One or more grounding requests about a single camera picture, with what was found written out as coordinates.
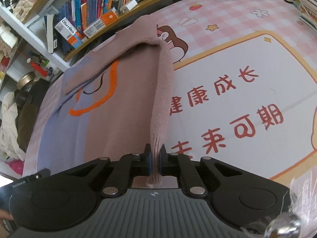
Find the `metal bowl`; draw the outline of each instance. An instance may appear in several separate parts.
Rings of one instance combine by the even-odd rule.
[[[29,85],[31,85],[36,77],[35,72],[28,72],[25,74],[16,84],[18,89],[25,89]]]

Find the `pink checkered tablecloth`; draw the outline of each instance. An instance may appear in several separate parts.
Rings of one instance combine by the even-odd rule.
[[[300,22],[298,10],[283,0],[183,0],[153,15],[158,19],[159,29],[162,27],[161,32],[169,26],[187,44],[185,55],[179,55],[181,60],[255,31],[270,30],[280,35],[317,70],[317,33]],[[24,176],[37,171],[44,124],[57,104],[61,80],[48,90],[40,108],[27,150]]]

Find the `black curved line on sweater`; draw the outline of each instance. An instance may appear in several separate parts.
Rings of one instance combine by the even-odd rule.
[[[101,88],[101,86],[102,86],[102,82],[103,82],[103,75],[105,74],[105,72],[101,75],[101,79],[100,79],[100,85],[99,85],[99,87],[96,89],[96,90],[94,90],[93,92],[91,92],[91,93],[87,93],[86,91],[83,91],[83,93],[84,94],[86,94],[86,95],[91,95],[91,94],[93,94],[93,93],[95,93],[96,91],[98,91],[100,88]]]

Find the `white flower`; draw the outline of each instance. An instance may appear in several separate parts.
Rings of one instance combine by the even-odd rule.
[[[255,9],[253,12],[251,12],[252,14],[256,14],[257,17],[259,18],[263,18],[263,16],[269,16],[270,14],[268,14],[268,11],[261,11],[258,9]]]

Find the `strawberry illustration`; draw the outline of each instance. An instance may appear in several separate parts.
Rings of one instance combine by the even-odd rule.
[[[202,6],[201,4],[194,4],[194,5],[189,7],[189,10],[195,11],[195,10],[199,9],[201,6]]]

